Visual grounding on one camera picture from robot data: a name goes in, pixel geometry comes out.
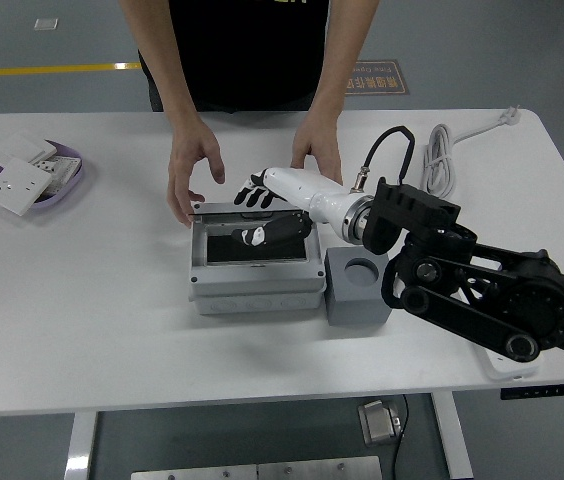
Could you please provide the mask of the person's right hand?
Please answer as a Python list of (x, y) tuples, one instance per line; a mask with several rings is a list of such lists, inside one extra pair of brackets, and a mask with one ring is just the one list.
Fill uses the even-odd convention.
[(194, 167), (202, 160), (208, 162), (213, 180), (224, 184), (225, 165), (212, 130), (199, 116), (177, 122), (168, 164), (167, 203), (176, 219), (187, 228), (192, 224), (192, 203), (205, 200), (202, 194), (190, 189)]

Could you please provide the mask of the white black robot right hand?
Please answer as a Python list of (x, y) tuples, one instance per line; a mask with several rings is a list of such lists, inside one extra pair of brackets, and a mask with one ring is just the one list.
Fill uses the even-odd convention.
[(358, 184), (348, 189), (316, 172), (272, 167), (248, 177), (234, 203), (266, 208), (281, 199), (304, 212), (314, 223), (328, 224), (336, 235), (360, 245), (373, 197)]

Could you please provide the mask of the person's left hand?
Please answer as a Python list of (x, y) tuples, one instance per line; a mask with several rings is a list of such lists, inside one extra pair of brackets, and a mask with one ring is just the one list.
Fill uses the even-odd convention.
[(307, 113), (293, 139), (290, 166), (304, 168), (307, 156), (315, 158), (321, 175), (343, 183), (336, 119)]

